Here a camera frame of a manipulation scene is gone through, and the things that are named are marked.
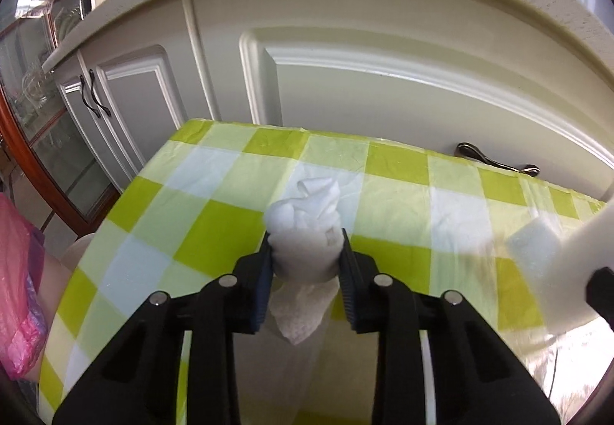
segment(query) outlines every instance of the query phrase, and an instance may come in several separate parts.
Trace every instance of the crumpled tissue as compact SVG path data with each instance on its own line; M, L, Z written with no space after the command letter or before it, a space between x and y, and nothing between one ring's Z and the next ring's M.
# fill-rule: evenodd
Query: crumpled tissue
M301 198L277 201L264 216L273 269L284 281L271 294L269 310L282 335L294 345L317 329L337 295L343 248L339 183L315 178L297 186Z

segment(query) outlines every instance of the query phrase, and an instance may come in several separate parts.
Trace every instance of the plastic tablecloth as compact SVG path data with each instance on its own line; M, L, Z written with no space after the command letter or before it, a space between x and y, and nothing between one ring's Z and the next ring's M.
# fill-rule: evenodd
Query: plastic tablecloth
M45 350L41 417L50 423L83 371L151 292L196 292L231 271L238 257L259 247L266 208L299 196L297 182L315 177L339 181L338 208L355 250L417 292L462 292L536 380L550 386L551 369L540 361L546 354L552 363L553 341L505 240L538 215L569 233L601 202L391 141L190 120L130 184L74 272ZM336 301L328 330L343 332L346 324ZM359 387L374 374L344 375L350 367L340 368L333 346L346 335L338 336L324 342L321 359L327 362L315 364L313 380L341 378L336 387L347 386L346 394L360 402L333 391L322 396L312 385L295 424L328 423L327 415L336 416L330 423L368 422L372 395L368 386ZM366 366L375 372L374 364ZM186 379L184 350L178 423L185 420ZM322 402L331 400L335 409L329 412Z

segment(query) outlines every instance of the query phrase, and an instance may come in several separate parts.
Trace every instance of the black metal handle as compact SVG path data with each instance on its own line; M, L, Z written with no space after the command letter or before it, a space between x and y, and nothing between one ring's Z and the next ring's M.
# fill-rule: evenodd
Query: black metal handle
M100 101L98 101L96 99L96 95L94 94L94 84L96 83L96 74L94 73L94 70L92 70L91 68L90 68L90 82L91 82L91 86L90 86L91 99L93 99L94 103L96 103L100 108L102 108L102 110L104 110L104 113L107 114L107 117L110 117L111 110L109 110L107 107L105 107L105 105L103 105Z
M96 110L95 108L92 108L90 105L87 104L87 101L85 101L85 79L82 75L79 75L79 80L81 81L81 100L83 101L83 104L85 106L88 107L88 109L90 109L91 111L94 112L94 114L100 119L100 112L98 110Z
M522 169L516 169L515 167L511 167L510 165L505 165L504 163L494 161L492 158L488 158L486 155L484 155L484 153L482 153L477 146L471 143L459 143L456 146L456 151L454 152L454 155L472 158L487 165L492 165L493 167L499 167L500 169L526 174L528 176L531 176L532 178L538 176L540 172L539 167L533 165L532 163L525 165Z

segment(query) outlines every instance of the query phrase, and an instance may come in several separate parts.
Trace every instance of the table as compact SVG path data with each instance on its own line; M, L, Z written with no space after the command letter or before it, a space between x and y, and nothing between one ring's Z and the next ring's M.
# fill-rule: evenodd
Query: table
M528 176L391 141L190 120L130 184L79 263L45 351L41 417L50 423L62 398L149 293L192 293L231 271L238 257L259 247L266 208L277 199L299 196L297 182L315 177L339 181L338 209L355 250L372 255L381 271L417 292L462 292L548 393L554 347L560 341L548 338L505 240L537 216L549 216L569 233L602 202ZM600 336L591 332L595 329ZM374 339L349 338L339 301L325 330L319 360L310 360L310 371L312 381L328 381L330 388L305 384L302 410L289 420L341 423L326 418L333 409L332 414L351 420L343 423L365 423L372 400L372 384L365 382L375 377L375 352L369 352L375 350ZM601 325L588 330L584 338L612 346L604 339L609 330ZM354 369L349 353L366 361L361 369ZM577 347L573 355L578 361ZM582 382L588 384L584 394L608 363L593 365L594 374ZM184 350L178 423L185 420L186 378ZM577 380L556 383L562 389L560 399L567 401L555 404L569 408Z

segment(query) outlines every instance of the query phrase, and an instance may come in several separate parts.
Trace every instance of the cabinet door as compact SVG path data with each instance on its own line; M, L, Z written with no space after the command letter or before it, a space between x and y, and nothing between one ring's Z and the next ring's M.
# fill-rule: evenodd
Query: cabinet door
M82 48L103 121L139 171L188 118L211 118L181 0L132 15Z
M134 173L126 167L125 159L118 159L116 153L119 152L119 147L111 132L104 128L105 125L101 124L100 119L85 105L87 102L98 110L91 98L88 98L88 83L78 58L74 56L64 62L53 75L79 134L114 186L120 191L125 190ZM85 90L82 90L82 79Z
M185 122L165 53L155 49L139 58L102 63L95 74L99 86L94 92L110 112L104 120L140 170Z
M467 141L597 198L612 184L607 84L484 0L193 2L222 120Z

